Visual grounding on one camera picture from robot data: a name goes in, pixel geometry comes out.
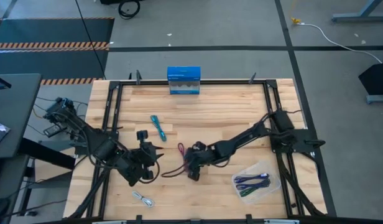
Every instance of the yellow plug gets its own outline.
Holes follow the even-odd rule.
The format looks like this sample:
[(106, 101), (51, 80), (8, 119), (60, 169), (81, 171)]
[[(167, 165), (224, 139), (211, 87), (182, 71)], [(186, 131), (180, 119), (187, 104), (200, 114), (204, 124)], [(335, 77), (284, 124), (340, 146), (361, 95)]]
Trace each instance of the yellow plug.
[(292, 20), (292, 23), (293, 23), (293, 24), (298, 24), (298, 23), (301, 22), (300, 19), (296, 19), (296, 18), (294, 18), (294, 17), (291, 17), (291, 20)]

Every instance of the white power cord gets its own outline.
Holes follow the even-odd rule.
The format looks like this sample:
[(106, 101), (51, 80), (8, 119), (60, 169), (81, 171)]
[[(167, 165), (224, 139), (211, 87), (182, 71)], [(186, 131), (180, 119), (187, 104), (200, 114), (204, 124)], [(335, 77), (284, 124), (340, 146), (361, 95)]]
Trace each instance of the white power cord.
[(330, 39), (324, 34), (323, 30), (322, 30), (320, 27), (316, 26), (316, 25), (313, 25), (313, 24), (305, 24), (304, 22), (299, 22), (299, 23), (296, 23), (295, 25), (300, 25), (300, 26), (311, 26), (311, 27), (314, 27), (314, 28), (320, 30), (320, 32), (323, 34), (324, 38), (327, 39), (330, 43), (335, 44), (335, 45), (337, 45), (337, 46), (340, 46), (340, 47), (342, 47), (342, 48), (344, 48), (344, 49), (351, 50), (351, 51), (353, 51), (353, 52), (359, 52), (359, 53), (368, 54), (368, 55), (370, 55), (371, 57), (375, 58), (379, 63), (382, 63), (381, 60), (379, 60), (377, 57), (375, 57), (373, 54), (371, 54), (371, 53), (369, 53), (369, 52), (365, 52), (365, 51), (363, 51), (363, 50), (353, 50), (353, 49), (350, 49), (349, 47), (345, 47), (345, 46), (342, 46), (341, 44), (338, 44), (338, 43), (336, 43), (336, 42), (333, 42), (332, 40), (330, 40)]
[(142, 200), (143, 204), (145, 204), (148, 208), (152, 208), (154, 206), (154, 201), (153, 200), (141, 196), (136, 191), (132, 191), (132, 196), (134, 196), (135, 198), (137, 198), (139, 200)]

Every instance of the gray floor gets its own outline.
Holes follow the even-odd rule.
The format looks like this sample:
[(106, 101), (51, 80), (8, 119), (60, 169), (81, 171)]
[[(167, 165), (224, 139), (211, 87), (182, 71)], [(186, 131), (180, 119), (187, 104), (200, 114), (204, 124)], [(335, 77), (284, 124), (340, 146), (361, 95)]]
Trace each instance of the gray floor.
[[(273, 1), (146, 0), (140, 14), (130, 21), (118, 18), (116, 5), (79, 2), (85, 17), (116, 18), (111, 47), (285, 45)], [(364, 40), (365, 45), (383, 45), (383, 23), (331, 22), (332, 13), (357, 12), (365, 2), (300, 0), (291, 15), (320, 26), (340, 44), (363, 45)], [(286, 18), (290, 17), (292, 2), (281, 3)], [(8, 0), (0, 0), (0, 16), (8, 4)], [(383, 12), (383, 3), (376, 11)], [(11, 18), (78, 16), (73, 0), (18, 0), (10, 14)], [(315, 28), (288, 24), (293, 45), (331, 45)], [(383, 61), (383, 51), (371, 53)], [(364, 54), (339, 51), (296, 52), (296, 56), (318, 135), (327, 142), (322, 151), (338, 216), (383, 219), (383, 104), (367, 105), (366, 91), (358, 80), (376, 61)], [(111, 52), (106, 76), (127, 78), (129, 72), (139, 69), (144, 79), (165, 78), (171, 65), (199, 65), (203, 78), (247, 78), (254, 72), (259, 78), (293, 78), (288, 53), (271, 51)], [(88, 101), (90, 89), (90, 85), (43, 86), (39, 96)], [(40, 100), (37, 104), (49, 105)], [(29, 124), (38, 130), (49, 126), (34, 115)], [(29, 128), (25, 135), (35, 141), (45, 139)], [(33, 193), (30, 206), (66, 196), (66, 189), (39, 190)], [(12, 222), (58, 220), (63, 209), (64, 204), (52, 205), (37, 218), (15, 217)]]

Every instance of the black metal frame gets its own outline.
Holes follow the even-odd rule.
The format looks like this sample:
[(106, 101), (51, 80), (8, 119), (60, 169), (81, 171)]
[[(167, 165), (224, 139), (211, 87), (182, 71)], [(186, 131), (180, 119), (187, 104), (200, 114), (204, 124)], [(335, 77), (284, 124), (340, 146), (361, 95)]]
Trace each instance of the black metal frame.
[[(117, 91), (117, 98), (116, 98), (116, 106), (114, 109), (114, 118), (113, 118), (113, 123), (111, 126), (111, 132), (117, 134), (118, 133), (117, 132), (117, 125), (118, 125), (118, 118), (119, 118), (119, 109), (120, 109), (120, 104), (121, 104), (122, 89), (128, 85), (138, 85), (138, 84), (139, 85), (168, 85), (168, 81), (167, 80), (139, 80), (139, 83), (137, 83), (137, 81), (135, 81), (135, 80), (110, 81), (109, 90), (108, 90), (108, 97), (106, 100), (106, 108), (105, 108), (104, 117), (103, 117), (103, 125), (102, 125), (103, 130), (106, 131), (107, 129), (109, 129), (108, 119), (109, 119), (111, 101), (113, 98), (114, 90), (117, 89), (118, 91)], [(202, 80), (201, 81), (201, 85), (237, 85), (237, 84), (244, 84), (244, 85), (249, 84), (249, 80)], [(263, 86), (268, 113), (271, 113), (273, 111), (272, 102), (270, 100), (269, 88), (273, 89), (276, 108), (277, 109), (282, 108), (282, 105), (280, 102), (279, 91), (277, 89), (276, 80), (254, 80), (252, 84), (253, 85), (258, 84), (258, 85)], [(280, 162), (283, 162), (282, 161), (282, 153), (281, 152), (275, 152), (275, 153), (276, 153), (276, 157), (277, 157), (277, 162), (278, 162), (278, 164), (280, 164)], [(296, 182), (296, 184), (298, 184), (297, 175), (295, 172), (295, 165), (293, 163), (293, 157), (292, 157), (291, 153), (287, 153), (287, 162), (288, 162), (288, 167), (289, 167), (289, 171), (290, 171), (289, 174), (292, 177), (292, 179)], [(92, 185), (94, 184), (94, 182), (96, 182), (96, 179), (98, 178), (98, 176), (99, 176), (99, 168), (95, 168)], [(286, 208), (287, 216), (292, 217), (293, 216), (292, 204), (290, 201), (290, 194), (288, 192), (287, 180), (281, 173), (280, 173), (280, 181), (282, 183), (282, 192), (283, 192), (283, 196), (284, 196), (284, 202), (285, 202), (285, 208)], [(109, 184), (109, 177), (107, 177), (103, 183), (103, 190), (102, 190), (101, 201), (100, 201), (100, 205), (99, 205), (98, 217), (102, 218), (102, 219), (104, 218), (104, 209), (105, 209), (105, 205), (106, 205), (106, 196), (108, 193), (108, 184)], [(304, 213), (303, 205), (302, 205), (301, 200), (300, 200), (299, 196), (297, 195), (297, 193), (295, 193), (295, 200), (296, 200), (296, 205), (297, 205), (297, 209), (298, 209), (298, 215), (304, 215), (305, 213)], [(92, 201), (90, 206), (88, 207), (86, 217), (92, 217), (93, 206), (94, 206), (93, 202), (94, 201)], [(135, 223), (139, 223), (138, 222), (139, 219), (141, 219), (141, 217), (138, 217), (135, 220)], [(245, 223), (246, 220), (251, 220), (253, 222), (262, 222), (263, 221), (263, 219), (247, 218), (245, 220), (244, 219), (240, 219), (240, 220), (204, 220), (204, 223), (218, 223), (218, 222), (219, 223)], [(149, 223), (163, 223), (163, 222), (165, 222), (165, 223), (179, 223), (179, 222), (183, 222), (183, 221), (185, 223), (191, 222), (191, 220), (149, 220)]]

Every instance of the blue cardboard box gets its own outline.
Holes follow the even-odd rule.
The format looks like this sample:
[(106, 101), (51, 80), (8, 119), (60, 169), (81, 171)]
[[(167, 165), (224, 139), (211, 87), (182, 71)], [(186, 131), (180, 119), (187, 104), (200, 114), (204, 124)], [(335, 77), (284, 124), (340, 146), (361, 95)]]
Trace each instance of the blue cardboard box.
[(168, 67), (170, 94), (200, 94), (201, 67)]

